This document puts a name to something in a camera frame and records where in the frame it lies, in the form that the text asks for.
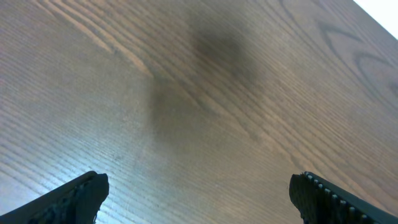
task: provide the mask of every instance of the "wooden table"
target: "wooden table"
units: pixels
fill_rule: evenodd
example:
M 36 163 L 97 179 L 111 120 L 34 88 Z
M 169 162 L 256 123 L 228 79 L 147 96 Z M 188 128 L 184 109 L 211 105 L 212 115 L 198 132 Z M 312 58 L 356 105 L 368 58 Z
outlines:
M 3 0 L 0 213 L 95 170 L 100 223 L 302 223 L 310 170 L 398 215 L 397 68 L 347 0 Z

